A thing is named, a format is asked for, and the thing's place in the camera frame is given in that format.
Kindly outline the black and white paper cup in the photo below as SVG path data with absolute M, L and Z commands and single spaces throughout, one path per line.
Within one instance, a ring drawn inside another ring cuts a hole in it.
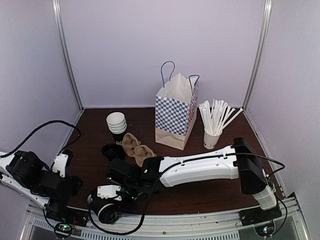
M 117 205 L 114 202 L 101 199 L 93 193 L 88 196 L 87 202 L 101 223 L 112 224 L 118 219 Z

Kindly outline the brown cardboard cup carrier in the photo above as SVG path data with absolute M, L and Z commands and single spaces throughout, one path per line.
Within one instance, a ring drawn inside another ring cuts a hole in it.
M 157 156 L 147 145 L 141 144 L 141 142 L 129 132 L 123 136 L 122 148 L 127 156 L 135 159 L 139 167 L 143 166 L 146 159 Z

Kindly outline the stack of paper cups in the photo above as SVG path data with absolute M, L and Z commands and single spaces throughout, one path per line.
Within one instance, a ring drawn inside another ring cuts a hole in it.
M 106 123 L 117 145 L 122 145 L 127 133 L 127 122 L 122 112 L 112 112 L 106 117 Z

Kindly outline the blue checkered paper bag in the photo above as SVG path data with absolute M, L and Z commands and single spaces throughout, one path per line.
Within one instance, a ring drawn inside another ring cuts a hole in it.
M 183 150 L 197 118 L 199 78 L 170 75 L 155 96 L 155 142 Z

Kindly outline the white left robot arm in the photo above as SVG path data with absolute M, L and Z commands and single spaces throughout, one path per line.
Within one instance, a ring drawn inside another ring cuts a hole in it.
M 0 182 L 38 204 L 61 222 L 72 218 L 67 207 L 71 197 L 78 194 L 83 181 L 67 175 L 73 153 L 64 150 L 50 168 L 32 151 L 17 150 L 13 154 L 0 153 Z

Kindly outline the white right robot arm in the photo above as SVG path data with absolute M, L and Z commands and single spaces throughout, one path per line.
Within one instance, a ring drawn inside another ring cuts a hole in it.
M 149 157 L 142 166 L 113 159 L 106 176 L 122 186 L 132 200 L 185 183 L 239 179 L 241 193 L 254 197 L 259 204 L 256 216 L 266 221 L 276 212 L 277 200 L 261 159 L 245 139 L 237 137 L 232 145 L 216 151 L 182 157 Z

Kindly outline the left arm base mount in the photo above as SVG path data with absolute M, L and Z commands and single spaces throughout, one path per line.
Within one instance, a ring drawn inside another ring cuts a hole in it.
M 86 227 L 89 220 L 89 213 L 87 210 L 69 206 L 65 208 L 64 212 L 60 216 L 52 212 L 46 212 L 45 216 L 56 222 L 64 222 L 80 227 Z

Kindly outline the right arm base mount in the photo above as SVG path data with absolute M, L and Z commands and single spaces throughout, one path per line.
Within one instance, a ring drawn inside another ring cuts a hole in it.
M 241 210 L 239 212 L 239 217 L 240 217 L 242 226 L 255 225 L 255 224 L 271 221 L 281 216 L 282 216 L 282 211 L 278 206 L 268 210 L 262 210 L 260 207 L 255 207 L 255 208 Z

